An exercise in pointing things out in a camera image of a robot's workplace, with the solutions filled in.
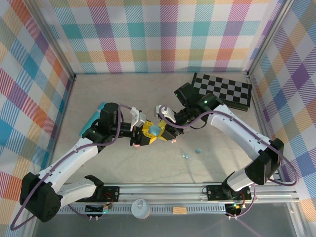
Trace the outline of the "teal cylindrical tube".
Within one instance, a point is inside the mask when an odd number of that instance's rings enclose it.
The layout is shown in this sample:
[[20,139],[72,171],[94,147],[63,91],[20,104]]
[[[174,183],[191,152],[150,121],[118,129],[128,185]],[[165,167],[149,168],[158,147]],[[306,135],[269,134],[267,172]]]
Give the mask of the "teal cylindrical tube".
[[100,117],[101,110],[104,108],[104,105],[106,103],[102,102],[94,112],[94,114],[90,117],[90,119],[86,122],[86,124],[83,126],[81,132],[79,133],[79,136],[82,137],[82,135],[85,133],[87,129],[91,127],[91,125]]

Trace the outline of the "black and silver chessboard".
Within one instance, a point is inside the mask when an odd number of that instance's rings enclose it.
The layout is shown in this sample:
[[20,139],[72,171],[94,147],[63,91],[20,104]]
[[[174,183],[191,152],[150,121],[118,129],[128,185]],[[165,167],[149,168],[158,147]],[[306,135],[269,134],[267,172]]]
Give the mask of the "black and silver chessboard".
[[245,112],[250,108],[252,85],[248,83],[195,73],[192,86],[202,96],[214,94],[229,108]]

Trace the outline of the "white tin can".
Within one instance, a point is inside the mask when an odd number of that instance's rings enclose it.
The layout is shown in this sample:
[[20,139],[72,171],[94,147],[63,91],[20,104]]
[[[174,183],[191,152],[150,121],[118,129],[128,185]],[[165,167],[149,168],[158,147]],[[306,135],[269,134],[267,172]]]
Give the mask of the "white tin can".
[[144,199],[137,199],[132,204],[131,212],[138,219],[146,219],[150,214],[150,206]]

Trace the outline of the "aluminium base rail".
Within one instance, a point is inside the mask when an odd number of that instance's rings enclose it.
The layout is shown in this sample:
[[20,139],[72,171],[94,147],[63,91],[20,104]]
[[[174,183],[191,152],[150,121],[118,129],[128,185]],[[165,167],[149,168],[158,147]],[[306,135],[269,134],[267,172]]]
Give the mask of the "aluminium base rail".
[[[131,204],[144,199],[150,204],[193,204],[193,203],[233,203],[235,200],[208,200],[206,186],[211,183],[140,183],[111,184],[118,186],[119,198],[115,204]],[[280,186],[268,182],[263,186],[250,187],[255,203],[298,202],[295,187]]]

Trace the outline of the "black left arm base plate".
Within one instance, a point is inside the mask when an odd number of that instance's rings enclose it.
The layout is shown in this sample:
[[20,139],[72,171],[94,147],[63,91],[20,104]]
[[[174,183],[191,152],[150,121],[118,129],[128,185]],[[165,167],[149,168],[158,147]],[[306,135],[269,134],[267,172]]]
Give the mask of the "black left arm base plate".
[[99,200],[101,202],[118,202],[120,195],[119,186],[103,186]]

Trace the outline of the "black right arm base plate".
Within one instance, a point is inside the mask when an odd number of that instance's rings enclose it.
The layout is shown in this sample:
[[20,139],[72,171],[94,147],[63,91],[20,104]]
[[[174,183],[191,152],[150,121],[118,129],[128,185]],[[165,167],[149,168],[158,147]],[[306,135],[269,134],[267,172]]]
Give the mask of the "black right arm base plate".
[[221,185],[206,186],[207,199],[213,200],[251,200],[251,192],[248,186],[239,191],[233,191],[230,188],[223,188]]

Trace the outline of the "aluminium frame post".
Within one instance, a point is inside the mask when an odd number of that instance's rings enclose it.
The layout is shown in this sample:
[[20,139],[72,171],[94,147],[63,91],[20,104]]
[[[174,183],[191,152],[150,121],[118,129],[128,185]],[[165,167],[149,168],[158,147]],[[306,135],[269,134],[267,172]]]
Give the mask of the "aluminium frame post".
[[61,65],[64,67],[65,71],[69,74],[70,79],[72,82],[76,81],[76,73],[74,73],[71,65],[66,58],[62,48],[60,47],[57,38],[55,37],[51,27],[45,20],[44,16],[42,15],[39,6],[36,3],[36,0],[23,0],[26,7],[30,11],[31,15],[34,17],[36,23],[38,24],[39,28],[42,31],[42,34],[46,38],[48,44],[52,47],[56,57],[59,59]]
[[251,79],[255,70],[263,60],[264,54],[275,38],[294,1],[295,0],[272,0],[273,9],[268,10],[267,15],[264,16],[263,29],[260,31],[261,35],[245,67],[249,79]]

